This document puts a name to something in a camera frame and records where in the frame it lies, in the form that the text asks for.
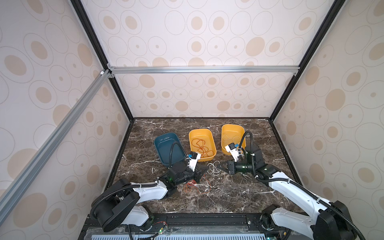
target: tangled orange cord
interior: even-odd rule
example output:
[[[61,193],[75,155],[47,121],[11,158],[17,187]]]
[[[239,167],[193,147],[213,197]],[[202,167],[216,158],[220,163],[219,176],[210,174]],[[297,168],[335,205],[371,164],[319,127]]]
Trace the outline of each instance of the tangled orange cord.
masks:
[[[204,146],[205,141],[203,139],[195,138],[195,139],[192,139],[191,143],[192,143],[192,146],[196,147],[197,151],[201,153],[201,157],[212,157],[214,155],[213,150],[209,150],[207,146]]]
[[[200,191],[199,191],[199,188],[196,187],[197,182],[196,182],[195,180],[191,180],[191,181],[187,182],[187,183],[184,185],[184,192],[185,192],[185,193],[188,193],[188,192],[191,192],[193,188],[196,188],[196,189],[197,189],[197,192],[198,192],[199,194],[201,194],[201,195],[209,193],[209,192],[211,191],[211,183],[208,181],[208,179],[205,177],[205,175],[203,175],[202,178],[204,178],[204,179],[208,182],[208,184],[209,184],[209,190],[208,190],[207,192],[200,192]]]

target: white vent grille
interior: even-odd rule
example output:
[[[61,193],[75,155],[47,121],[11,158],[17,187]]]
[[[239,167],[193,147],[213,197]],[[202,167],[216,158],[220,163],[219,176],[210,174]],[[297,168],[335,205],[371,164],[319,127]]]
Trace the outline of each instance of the white vent grille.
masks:
[[[149,237],[150,235],[135,235],[134,240]],[[92,240],[130,240],[128,235],[93,235]],[[161,235],[156,240],[265,240],[261,233],[242,234],[174,234]]]

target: dark brown marble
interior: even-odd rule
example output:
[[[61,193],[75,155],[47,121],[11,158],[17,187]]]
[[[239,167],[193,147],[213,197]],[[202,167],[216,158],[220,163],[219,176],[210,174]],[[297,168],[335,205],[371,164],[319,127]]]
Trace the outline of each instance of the dark brown marble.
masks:
[[[271,126],[264,119],[137,119],[129,135],[123,158],[117,170],[115,181],[125,177],[132,182],[153,182],[167,171],[159,160],[153,141],[159,135],[174,132],[179,137],[186,152],[190,151],[188,134],[197,128],[208,128],[214,136],[217,154],[212,161],[200,162],[207,165],[216,160],[227,162],[232,156],[221,152],[221,127],[224,124],[238,124],[253,133],[254,141],[263,152],[264,160],[271,163],[292,178]],[[261,212],[270,204],[278,204],[287,210],[300,212],[300,208],[277,191],[261,183],[251,183],[241,173],[218,176],[206,174],[212,188],[209,193],[200,195],[196,189],[185,193],[183,185],[172,197],[146,201],[152,213],[252,213]],[[200,192],[209,188],[202,179]]]

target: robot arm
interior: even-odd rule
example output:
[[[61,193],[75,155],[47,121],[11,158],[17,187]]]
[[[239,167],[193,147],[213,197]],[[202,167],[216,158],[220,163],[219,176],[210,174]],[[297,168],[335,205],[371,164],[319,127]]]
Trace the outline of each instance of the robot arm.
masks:
[[[296,186],[297,183],[283,172],[276,171],[273,174],[268,174],[271,169],[275,169],[274,171],[276,171],[275,167],[267,164],[258,172],[263,179],[268,179],[267,181],[269,182],[264,181],[264,183],[267,183],[268,186],[289,198],[303,209],[308,216],[290,212],[278,205],[272,204],[262,212],[261,221],[266,229],[273,229],[275,225],[286,227],[315,240],[356,239],[357,235],[356,232],[352,230],[352,227],[348,225],[344,219],[339,217],[334,210],[321,204],[321,202],[325,202],[341,212],[348,219],[351,219],[348,208],[343,203],[339,201],[332,203],[328,199],[317,196],[308,190],[305,192]],[[287,179],[287,181],[271,181],[273,179]]]
[[[225,149],[235,152],[234,143]],[[265,185],[279,191],[307,215],[290,212],[278,205],[272,204],[262,211],[262,226],[272,230],[275,226],[286,227],[315,240],[353,240],[361,232],[352,223],[348,208],[341,202],[335,203],[322,198],[298,183],[295,183],[277,167],[264,162],[261,149],[255,145],[252,153],[251,147],[245,147],[244,160],[239,161],[238,156],[227,162],[227,167],[218,167],[229,173],[249,172]]]
[[[163,199],[177,191],[177,185],[189,180],[200,182],[207,171],[197,166],[200,154],[191,152],[187,162],[176,162],[155,182],[134,183],[120,179],[103,192],[92,203],[90,217],[97,220],[104,232],[115,229],[120,224],[135,224],[143,229],[151,226],[148,212],[136,204],[153,199]]]

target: enclosure wall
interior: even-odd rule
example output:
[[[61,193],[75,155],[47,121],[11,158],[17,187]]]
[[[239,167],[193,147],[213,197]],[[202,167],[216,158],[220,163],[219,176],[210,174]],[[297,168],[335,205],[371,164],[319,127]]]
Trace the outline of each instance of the enclosure wall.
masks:
[[[220,67],[298,65],[333,0],[82,3],[111,66]],[[292,77],[279,75],[118,78],[135,117],[269,117]]]
[[[108,78],[97,81],[101,70],[66,0],[1,1],[1,204],[66,117],[92,99],[0,226],[1,240],[78,238],[128,126]],[[97,94],[85,94],[95,83]]]
[[[275,120],[303,184],[368,239],[384,235],[383,33],[383,0],[350,1]]]
[[[0,227],[0,239],[78,239],[102,193],[128,118],[108,80]]]
[[[101,69],[67,1],[1,1],[0,195]]]

